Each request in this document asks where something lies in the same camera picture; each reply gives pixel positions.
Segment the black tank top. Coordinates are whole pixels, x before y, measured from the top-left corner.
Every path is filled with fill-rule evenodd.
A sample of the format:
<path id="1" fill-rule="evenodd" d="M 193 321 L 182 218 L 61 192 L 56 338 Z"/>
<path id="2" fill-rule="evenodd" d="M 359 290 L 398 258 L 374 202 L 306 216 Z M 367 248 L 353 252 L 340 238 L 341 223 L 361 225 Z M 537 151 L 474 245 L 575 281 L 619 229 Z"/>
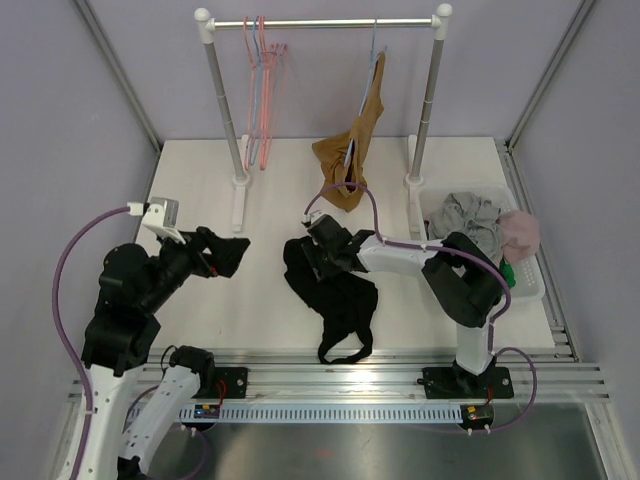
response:
<path id="1" fill-rule="evenodd" d="M 322 317 L 319 361 L 355 364 L 373 351 L 371 322 L 378 306 L 378 289 L 373 282 L 345 272 L 326 280 L 317 279 L 304 252 L 312 244 L 308 236 L 286 241 L 284 278 L 304 304 Z M 329 351 L 351 334 L 361 342 L 360 350 L 346 357 L 327 359 Z"/>

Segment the grey tank top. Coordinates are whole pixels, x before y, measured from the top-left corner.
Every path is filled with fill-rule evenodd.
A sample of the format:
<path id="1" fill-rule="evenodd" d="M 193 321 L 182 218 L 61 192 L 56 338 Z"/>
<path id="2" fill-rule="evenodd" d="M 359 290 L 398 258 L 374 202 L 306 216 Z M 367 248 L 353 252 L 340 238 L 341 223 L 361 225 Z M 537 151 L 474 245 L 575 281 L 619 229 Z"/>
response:
<path id="1" fill-rule="evenodd" d="M 428 214 L 429 239 L 444 239 L 459 232 L 466 235 L 494 264 L 503 257 L 500 209 L 491 200 L 471 192 L 448 194 L 440 207 Z"/>

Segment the green tank top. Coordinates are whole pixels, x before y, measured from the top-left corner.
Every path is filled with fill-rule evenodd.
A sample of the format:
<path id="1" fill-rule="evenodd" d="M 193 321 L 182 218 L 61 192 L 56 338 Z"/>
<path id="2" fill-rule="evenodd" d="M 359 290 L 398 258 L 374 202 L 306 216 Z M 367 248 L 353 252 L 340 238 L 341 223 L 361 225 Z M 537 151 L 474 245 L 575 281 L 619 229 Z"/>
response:
<path id="1" fill-rule="evenodd" d="M 513 267 L 505 259 L 501 260 L 500 273 L 504 277 L 505 282 L 509 289 L 512 289 L 516 286 L 515 271 Z"/>

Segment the pink tank top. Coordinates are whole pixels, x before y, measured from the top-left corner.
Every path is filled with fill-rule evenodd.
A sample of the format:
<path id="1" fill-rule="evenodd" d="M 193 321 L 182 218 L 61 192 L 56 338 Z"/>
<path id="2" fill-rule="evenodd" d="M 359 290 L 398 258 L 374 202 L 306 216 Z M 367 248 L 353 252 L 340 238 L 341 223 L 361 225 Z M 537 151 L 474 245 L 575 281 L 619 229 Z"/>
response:
<path id="1" fill-rule="evenodd" d="M 510 211 L 499 217 L 498 226 L 503 255 L 509 264 L 518 264 L 538 252 L 541 236 L 536 217 L 520 210 Z"/>

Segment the pink hanger with clothes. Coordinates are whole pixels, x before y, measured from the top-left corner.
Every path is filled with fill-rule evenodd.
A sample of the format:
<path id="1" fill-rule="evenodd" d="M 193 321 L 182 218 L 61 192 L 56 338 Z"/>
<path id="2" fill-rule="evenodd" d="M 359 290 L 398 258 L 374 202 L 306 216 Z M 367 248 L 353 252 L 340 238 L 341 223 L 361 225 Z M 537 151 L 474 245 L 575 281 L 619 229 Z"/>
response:
<path id="1" fill-rule="evenodd" d="M 277 74 L 272 76 L 273 93 L 272 93 L 272 96 L 271 96 L 271 114 L 270 114 L 270 124 L 269 124 L 269 139 L 268 139 L 268 143 L 267 143 L 268 160 L 269 160 L 269 154 L 270 154 L 270 149 L 271 149 L 271 144 L 272 144 L 272 139 L 273 139 L 272 130 L 273 130 L 273 124 L 274 124 L 274 121 L 275 121 L 276 103 L 277 103 L 277 100 L 278 100 L 279 88 L 280 88 L 280 84 L 281 84 L 281 77 L 282 77 L 283 72 L 284 72 L 284 63 L 285 63 L 285 58 L 286 58 L 286 54 L 287 54 L 287 45 L 284 44 L 284 43 L 277 43 L 277 44 L 278 44 L 278 69 L 277 69 Z"/>

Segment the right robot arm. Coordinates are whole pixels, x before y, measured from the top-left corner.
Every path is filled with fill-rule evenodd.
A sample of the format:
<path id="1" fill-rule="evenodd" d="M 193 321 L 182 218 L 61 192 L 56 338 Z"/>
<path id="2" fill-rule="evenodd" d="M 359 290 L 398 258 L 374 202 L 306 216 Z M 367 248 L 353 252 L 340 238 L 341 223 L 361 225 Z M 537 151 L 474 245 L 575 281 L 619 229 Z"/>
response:
<path id="1" fill-rule="evenodd" d="M 512 399 L 507 368 L 496 365 L 493 315 L 510 305 L 510 289 L 491 260 L 460 232 L 426 242 L 401 241 L 374 230 L 351 233 L 332 216 L 305 218 L 304 248 L 320 280 L 342 272 L 390 272 L 426 282 L 456 324 L 450 366 L 425 367 L 418 383 L 430 400 Z"/>

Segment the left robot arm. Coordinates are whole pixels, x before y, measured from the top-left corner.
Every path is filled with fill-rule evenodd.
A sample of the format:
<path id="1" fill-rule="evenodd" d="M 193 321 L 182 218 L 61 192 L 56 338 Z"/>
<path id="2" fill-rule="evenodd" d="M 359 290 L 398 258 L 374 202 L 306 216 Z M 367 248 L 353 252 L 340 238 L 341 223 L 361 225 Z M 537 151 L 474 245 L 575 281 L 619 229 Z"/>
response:
<path id="1" fill-rule="evenodd" d="M 181 346 L 142 412 L 133 422 L 126 421 L 134 387 L 160 331 L 157 311 L 191 276 L 232 277 L 250 246 L 247 238 L 222 238 L 206 227 L 184 238 L 161 240 L 156 256 L 135 243 L 106 255 L 80 356 L 85 410 L 78 417 L 61 478 L 145 478 L 181 407 L 214 390 L 213 354 Z"/>

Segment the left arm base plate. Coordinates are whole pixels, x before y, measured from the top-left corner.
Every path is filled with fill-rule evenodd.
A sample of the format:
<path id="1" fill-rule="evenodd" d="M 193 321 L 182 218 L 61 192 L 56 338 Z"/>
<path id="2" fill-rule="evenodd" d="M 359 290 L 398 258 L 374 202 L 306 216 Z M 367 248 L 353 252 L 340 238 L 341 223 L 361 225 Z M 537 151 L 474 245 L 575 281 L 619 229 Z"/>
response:
<path id="1" fill-rule="evenodd" d="M 249 370 L 246 367 L 216 367 L 204 377 L 195 397 L 198 399 L 245 399 Z"/>

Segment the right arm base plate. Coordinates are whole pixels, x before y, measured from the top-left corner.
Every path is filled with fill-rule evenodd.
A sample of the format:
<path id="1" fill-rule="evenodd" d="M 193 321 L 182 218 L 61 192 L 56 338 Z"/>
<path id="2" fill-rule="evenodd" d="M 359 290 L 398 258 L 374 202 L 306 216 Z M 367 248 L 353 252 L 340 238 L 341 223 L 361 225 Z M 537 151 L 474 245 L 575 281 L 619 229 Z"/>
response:
<path id="1" fill-rule="evenodd" d="M 432 400 L 512 399 L 514 389 L 505 367 L 490 367 L 475 376 L 464 369 L 425 367 L 417 383 Z"/>

